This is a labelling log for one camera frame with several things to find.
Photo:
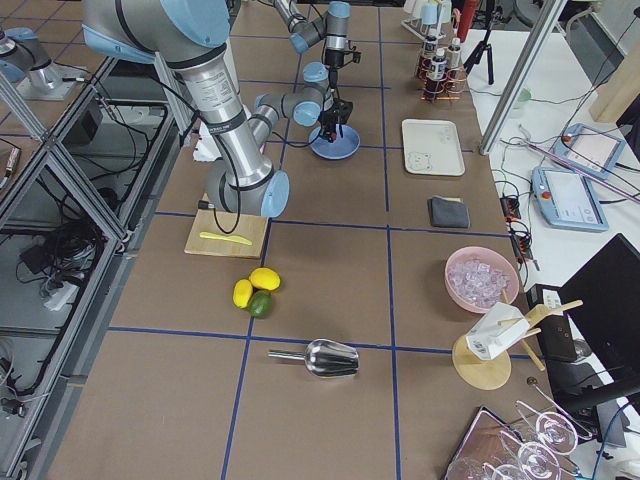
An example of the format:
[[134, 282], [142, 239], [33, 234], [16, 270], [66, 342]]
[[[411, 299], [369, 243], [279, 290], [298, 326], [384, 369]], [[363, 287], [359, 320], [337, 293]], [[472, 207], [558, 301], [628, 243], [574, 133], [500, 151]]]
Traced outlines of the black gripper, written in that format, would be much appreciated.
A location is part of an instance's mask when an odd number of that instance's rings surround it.
[[322, 63], [328, 68], [343, 68], [349, 63], [358, 64], [361, 52], [345, 36], [329, 35], [324, 40]]
[[343, 136], [342, 125], [346, 125], [353, 111], [353, 103], [340, 98], [334, 98], [332, 104], [320, 114], [321, 134], [324, 142], [331, 142], [331, 131], [335, 131], [333, 139]]

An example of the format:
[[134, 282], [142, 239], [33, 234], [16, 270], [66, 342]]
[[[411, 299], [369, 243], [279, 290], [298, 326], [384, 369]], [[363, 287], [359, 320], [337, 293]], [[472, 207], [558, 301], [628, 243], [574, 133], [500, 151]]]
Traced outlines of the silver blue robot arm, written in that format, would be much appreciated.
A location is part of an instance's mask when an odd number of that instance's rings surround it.
[[353, 110], [353, 103], [343, 100], [338, 88], [338, 72], [345, 65], [359, 63], [361, 53], [348, 39], [350, 5], [343, 1], [331, 1], [327, 11], [309, 20], [298, 9], [295, 1], [270, 1], [290, 33], [290, 41], [298, 54], [323, 42], [322, 69], [327, 74], [331, 105], [318, 114], [318, 137], [333, 143], [343, 134]]
[[348, 40], [348, 3], [332, 1], [314, 20], [293, 1], [275, 1], [272, 6], [297, 53], [323, 43], [324, 57], [305, 66], [301, 91], [266, 94], [257, 99], [252, 115], [246, 113], [224, 59], [232, 25], [227, 2], [88, 1], [83, 8], [84, 39], [90, 48], [141, 64], [162, 56], [184, 81], [221, 155], [206, 186], [214, 207], [267, 218], [285, 210], [290, 183], [262, 153], [262, 145], [284, 118], [317, 126], [311, 138], [315, 144], [340, 139], [353, 105], [339, 96], [337, 72], [346, 56], [360, 55]]

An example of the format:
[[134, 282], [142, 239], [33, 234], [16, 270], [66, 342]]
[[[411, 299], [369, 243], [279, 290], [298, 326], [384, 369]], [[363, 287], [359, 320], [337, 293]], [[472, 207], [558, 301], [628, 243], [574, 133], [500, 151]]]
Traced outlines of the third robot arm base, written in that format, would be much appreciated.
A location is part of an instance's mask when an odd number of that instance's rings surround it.
[[1, 73], [24, 99], [64, 100], [74, 80], [65, 81], [63, 72], [30, 28], [1, 30]]

